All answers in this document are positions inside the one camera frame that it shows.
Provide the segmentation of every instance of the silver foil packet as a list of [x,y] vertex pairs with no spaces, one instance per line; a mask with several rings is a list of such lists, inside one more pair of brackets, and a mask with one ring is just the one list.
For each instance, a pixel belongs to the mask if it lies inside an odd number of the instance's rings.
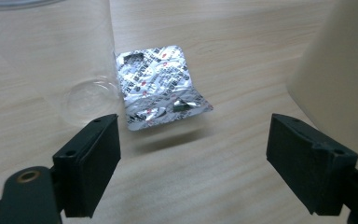
[[117,70],[132,131],[213,110],[193,87],[177,46],[119,54]]

